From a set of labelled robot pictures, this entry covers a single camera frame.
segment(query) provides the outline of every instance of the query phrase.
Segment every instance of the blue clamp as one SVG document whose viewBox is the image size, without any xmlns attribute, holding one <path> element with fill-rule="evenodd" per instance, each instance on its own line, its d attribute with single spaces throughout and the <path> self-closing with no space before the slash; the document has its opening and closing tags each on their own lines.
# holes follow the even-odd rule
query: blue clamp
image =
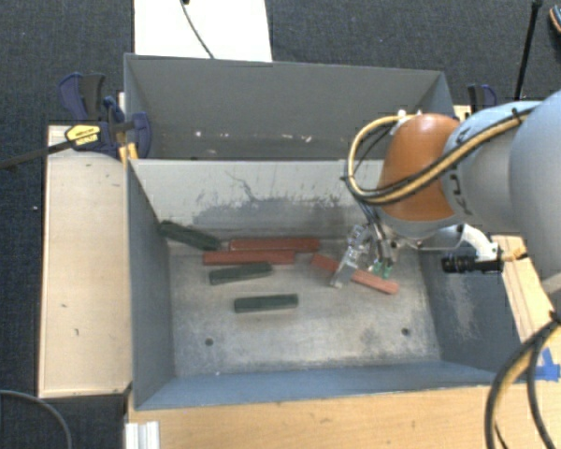
<svg viewBox="0 0 561 449">
<path fill-rule="evenodd" d="M 126 133 L 127 141 L 137 146 L 139 158 L 146 158 L 151 146 L 151 127 L 148 115 L 144 111 L 134 113 L 131 122 L 125 122 L 124 113 L 112 96 L 101 99 L 102 84 L 105 76 L 101 74 L 81 75 L 72 73 L 58 84 L 61 104 L 73 119 L 78 122 L 92 122 L 99 126 L 100 136 L 97 141 L 74 146 L 79 152 L 100 152 L 112 158 L 119 157 L 118 133 Z M 101 107 L 106 109 L 106 118 Z"/>
<path fill-rule="evenodd" d="M 553 362 L 551 350 L 546 348 L 542 351 L 542 365 L 536 367 L 537 381 L 555 381 L 561 379 L 561 365 Z"/>
</svg>

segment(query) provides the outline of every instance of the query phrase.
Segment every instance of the metal bracket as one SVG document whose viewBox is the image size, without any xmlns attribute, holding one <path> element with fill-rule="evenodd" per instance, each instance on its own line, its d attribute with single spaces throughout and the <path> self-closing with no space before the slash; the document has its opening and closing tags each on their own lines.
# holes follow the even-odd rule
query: metal bracket
<svg viewBox="0 0 561 449">
<path fill-rule="evenodd" d="M 160 423 L 126 423 L 124 425 L 125 449 L 160 449 Z"/>
</svg>

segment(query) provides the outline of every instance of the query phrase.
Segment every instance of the gray bin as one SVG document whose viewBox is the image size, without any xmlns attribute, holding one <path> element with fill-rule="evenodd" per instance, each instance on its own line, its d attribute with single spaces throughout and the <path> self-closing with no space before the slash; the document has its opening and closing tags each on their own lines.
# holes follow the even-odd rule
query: gray bin
<svg viewBox="0 0 561 449">
<path fill-rule="evenodd" d="M 201 253 L 157 232 L 172 220 L 221 239 L 314 236 L 340 259 L 364 221 L 339 179 L 350 139 L 399 109 L 451 113 L 440 72 L 126 55 L 124 90 L 154 131 L 127 172 L 138 409 L 489 384 L 519 343 L 500 276 L 444 275 L 440 254 L 404 251 L 394 296 L 329 286 L 311 254 L 211 286 Z M 296 309 L 233 311 L 237 297 L 289 293 Z"/>
</svg>

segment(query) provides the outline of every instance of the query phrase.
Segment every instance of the scratched surface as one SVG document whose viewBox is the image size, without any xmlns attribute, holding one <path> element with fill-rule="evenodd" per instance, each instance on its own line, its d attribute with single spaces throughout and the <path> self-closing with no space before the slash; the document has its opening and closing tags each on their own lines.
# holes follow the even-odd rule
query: scratched surface
<svg viewBox="0 0 561 449">
<path fill-rule="evenodd" d="M 344 163 L 136 160 L 134 169 L 160 220 L 224 238 L 311 235 L 344 238 L 363 222 L 341 181 Z M 373 186 L 381 161 L 357 176 Z"/>
</svg>

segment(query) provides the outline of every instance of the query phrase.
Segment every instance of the black stand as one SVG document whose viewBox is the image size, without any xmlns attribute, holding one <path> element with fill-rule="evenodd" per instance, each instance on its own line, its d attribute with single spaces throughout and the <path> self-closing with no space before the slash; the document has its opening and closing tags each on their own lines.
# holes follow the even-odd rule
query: black stand
<svg viewBox="0 0 561 449">
<path fill-rule="evenodd" d="M 519 101 L 522 99 L 522 87 L 524 86 L 525 68 L 527 67 L 527 59 L 530 55 L 530 47 L 532 46 L 532 37 L 536 28 L 536 19 L 539 15 L 539 9 L 542 7 L 542 0 L 534 0 L 532 2 L 532 14 L 530 15 L 530 24 L 525 34 L 524 56 L 520 64 L 520 73 L 517 77 L 517 86 L 515 87 L 515 95 L 513 99 Z"/>
</svg>

